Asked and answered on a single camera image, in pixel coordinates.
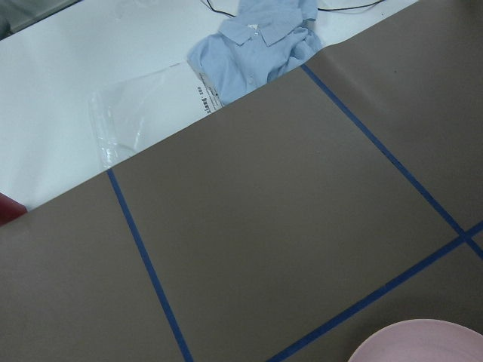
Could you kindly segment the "pink plate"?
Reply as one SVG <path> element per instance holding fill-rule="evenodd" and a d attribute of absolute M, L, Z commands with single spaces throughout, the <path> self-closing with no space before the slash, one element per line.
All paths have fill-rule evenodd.
<path fill-rule="evenodd" d="M 481 361 L 482 334 L 448 321 L 401 321 L 368 337 L 350 360 Z"/>

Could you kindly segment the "clear plastic bag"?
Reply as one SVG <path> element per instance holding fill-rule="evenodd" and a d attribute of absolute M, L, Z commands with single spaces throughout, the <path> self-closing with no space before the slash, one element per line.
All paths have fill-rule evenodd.
<path fill-rule="evenodd" d="M 186 62 L 96 90 L 88 109 L 100 163 L 114 167 L 222 107 Z"/>

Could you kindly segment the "red bottle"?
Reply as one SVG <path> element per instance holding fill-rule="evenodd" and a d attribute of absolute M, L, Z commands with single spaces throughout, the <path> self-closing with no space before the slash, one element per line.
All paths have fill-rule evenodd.
<path fill-rule="evenodd" d="M 0 226 L 28 213 L 26 207 L 7 195 L 0 193 Z"/>

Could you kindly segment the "light blue shirt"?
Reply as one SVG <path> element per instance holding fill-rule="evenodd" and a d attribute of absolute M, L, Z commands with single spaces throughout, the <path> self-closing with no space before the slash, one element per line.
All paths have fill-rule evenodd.
<path fill-rule="evenodd" d="M 318 53 L 317 16 L 315 1 L 241 1 L 237 15 L 196 44 L 187 62 L 228 105 Z"/>

